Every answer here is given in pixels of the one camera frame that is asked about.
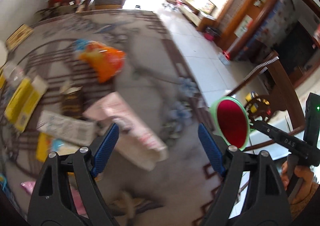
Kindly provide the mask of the right hand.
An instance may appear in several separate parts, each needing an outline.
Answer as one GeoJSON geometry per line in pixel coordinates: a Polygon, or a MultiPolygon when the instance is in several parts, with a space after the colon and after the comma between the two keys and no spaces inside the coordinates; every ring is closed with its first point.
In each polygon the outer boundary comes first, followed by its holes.
{"type": "MultiPolygon", "coordinates": [[[[285,190],[287,190],[287,186],[289,185],[289,182],[290,182],[289,177],[287,175],[287,171],[288,171],[288,164],[286,161],[283,163],[281,167],[281,175],[280,175],[280,178],[284,185],[285,190]]],[[[313,176],[314,176],[314,173],[310,170],[310,168],[304,167],[304,166],[296,166],[294,173],[298,178],[303,179],[303,183],[300,187],[299,192],[296,194],[296,197],[292,201],[290,201],[290,204],[300,203],[304,201],[304,199],[306,199],[308,195],[310,195],[312,183],[313,183],[313,176]]]]}

